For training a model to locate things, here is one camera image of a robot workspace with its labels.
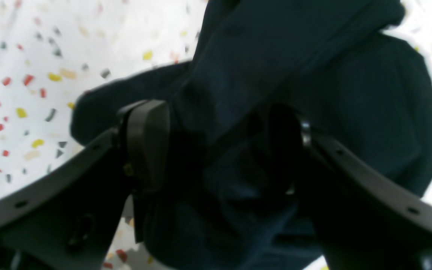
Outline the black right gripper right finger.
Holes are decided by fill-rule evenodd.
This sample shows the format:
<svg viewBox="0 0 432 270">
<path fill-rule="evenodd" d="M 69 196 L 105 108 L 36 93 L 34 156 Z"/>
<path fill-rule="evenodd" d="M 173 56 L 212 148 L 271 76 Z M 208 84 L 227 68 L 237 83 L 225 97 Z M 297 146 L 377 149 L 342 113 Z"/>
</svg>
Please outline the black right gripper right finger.
<svg viewBox="0 0 432 270">
<path fill-rule="evenodd" d="M 271 151 L 291 177 L 331 270 L 432 270 L 432 206 L 295 109 L 273 105 Z"/>
</svg>

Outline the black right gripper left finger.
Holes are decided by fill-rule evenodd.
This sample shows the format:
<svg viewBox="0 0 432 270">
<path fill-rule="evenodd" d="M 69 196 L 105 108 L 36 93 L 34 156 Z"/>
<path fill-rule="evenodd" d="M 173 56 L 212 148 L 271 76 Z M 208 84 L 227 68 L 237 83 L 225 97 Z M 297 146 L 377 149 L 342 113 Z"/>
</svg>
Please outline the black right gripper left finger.
<svg viewBox="0 0 432 270">
<path fill-rule="evenodd" d="M 135 240 L 163 185 L 170 110 L 125 106 L 118 121 L 58 169 L 0 199 L 0 270 L 99 270 L 133 195 Z"/>
</svg>

